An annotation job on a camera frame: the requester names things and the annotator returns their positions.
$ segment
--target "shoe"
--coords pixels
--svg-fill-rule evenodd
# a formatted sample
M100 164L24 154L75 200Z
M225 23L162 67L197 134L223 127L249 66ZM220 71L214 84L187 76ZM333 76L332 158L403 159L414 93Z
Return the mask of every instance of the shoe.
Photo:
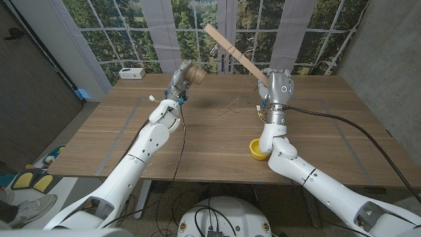
M14 192L12 190L0 190L0 200L7 204L11 204L13 201Z
M30 201L20 205L18 214L16 214L16 217L11 223L9 223L9 225L15 226L22 223L26 224L41 218L44 214L46 214L46 212L48 212L48 210L50 210L56 200L57 196L50 194L43 196L35 201Z

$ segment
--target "yellow cup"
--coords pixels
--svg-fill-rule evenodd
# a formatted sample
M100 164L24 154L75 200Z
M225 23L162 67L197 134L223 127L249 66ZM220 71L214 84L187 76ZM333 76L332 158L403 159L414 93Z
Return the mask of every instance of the yellow cup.
M250 155L255 158L256 160L263 160L268 156L268 154L265 154L260 151L259 148L259 139L254 139L250 142Z

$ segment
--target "wooden table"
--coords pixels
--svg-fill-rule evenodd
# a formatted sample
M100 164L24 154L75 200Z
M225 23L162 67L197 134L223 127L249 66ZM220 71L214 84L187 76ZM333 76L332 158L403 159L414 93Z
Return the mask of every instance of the wooden table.
M148 74L142 80L119 80L76 135L49 173L57 176L107 177L122 158L138 128L161 99L172 75ZM291 184L269 169L267 159L250 156L249 143L264 123L251 75L207 75L192 85L183 105L186 146L176 180ZM408 181L420 187L420 168L387 133L355 92L339 76L293 76L290 105L339 115L361 125L385 149ZM357 129L330 118L288 111L288 138L299 155L348 186L403 187L381 153ZM152 158L142 178L171 180L183 143L183 123Z

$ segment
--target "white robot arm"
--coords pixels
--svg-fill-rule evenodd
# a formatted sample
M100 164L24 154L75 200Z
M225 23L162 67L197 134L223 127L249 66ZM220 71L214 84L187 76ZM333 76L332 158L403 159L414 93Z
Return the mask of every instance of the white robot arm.
M180 124L180 105L187 99L191 85L184 78L184 70L191 61L183 63L177 70L166 92L166 99L149 116L149 124L141 129L133 146L111 172L106 181L95 191L69 205L58 213L44 227L52 228L92 229L113 227L107 225L117 218L124 202L132 192L142 172L152 156L168 141L170 134ZM82 211L89 203L98 205L94 214Z
M293 93L293 80L288 69L273 70L268 88L259 82L259 93L263 99L269 100L270 106L259 147L263 153L272 152L268 164L274 172L303 185L349 228L367 236L398 236L404 232L402 236L411 236L411 231L415 232L413 228L421 224L418 215L357 194L298 156L297 149L285 136L283 107L287 106Z

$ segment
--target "window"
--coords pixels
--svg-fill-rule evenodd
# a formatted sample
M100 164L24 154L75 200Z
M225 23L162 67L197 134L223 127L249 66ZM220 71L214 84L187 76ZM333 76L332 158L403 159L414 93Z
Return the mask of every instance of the window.
M182 58L196 60L208 73L218 73L218 59L209 54L216 42L203 28L208 23L217 28L218 8L227 6L218 6L217 0L170 2ZM356 32L367 2L318 0L292 73L332 73ZM63 3L112 85L123 66L162 73L139 0ZM233 22L235 46L260 69L270 64L284 6L285 0L238 0L237 20ZM233 73L249 72L234 61Z
M209 74L218 72L216 59L209 53L216 42L203 29L208 23L217 28L217 0L171 0L178 44L183 59L199 62Z
M341 60L368 0L318 0L292 74L328 75Z
M146 73L162 73L139 1L63 0L63 3L111 85L119 79L122 67L143 67Z

